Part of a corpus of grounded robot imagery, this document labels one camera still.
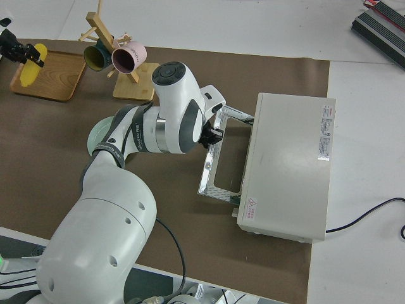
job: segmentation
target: white tabletop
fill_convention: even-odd
[[[2,0],[5,9],[17,37],[77,40],[97,0]],[[351,32],[363,11],[361,0],[105,0],[102,17],[113,35],[125,30],[147,46],[331,60],[331,229],[405,196],[405,73]],[[314,244],[308,304],[402,303],[404,215],[404,203],[392,203]]]

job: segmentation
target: white robotic arm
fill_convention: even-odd
[[[225,100],[211,85],[199,88],[183,63],[153,73],[160,107],[126,106],[92,155],[82,195],[51,238],[37,265],[42,294],[28,303],[122,304],[128,273],[154,225],[156,203],[148,186],[123,170],[134,152],[186,153],[204,137],[220,135],[208,119]]]

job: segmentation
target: yellow sponge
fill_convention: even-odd
[[[42,43],[38,43],[34,46],[38,52],[40,53],[39,59],[45,61],[46,55],[48,54],[48,50],[45,45]],[[30,84],[33,84],[36,78],[38,77],[39,71],[41,67],[35,64],[34,62],[27,60],[23,70],[21,71],[21,85],[23,87],[28,87]]]

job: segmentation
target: mug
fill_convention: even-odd
[[[119,72],[130,74],[146,60],[146,49],[143,44],[131,41],[115,49],[111,58]]]
[[[95,46],[89,46],[84,50],[84,60],[89,68],[97,72],[104,70],[112,62],[111,53],[100,39]]]

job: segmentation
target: wooden cutting board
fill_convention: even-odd
[[[21,64],[10,84],[12,92],[55,101],[68,101],[75,92],[76,86],[85,68],[81,54],[48,51],[45,65],[35,82],[22,87],[20,81]]]

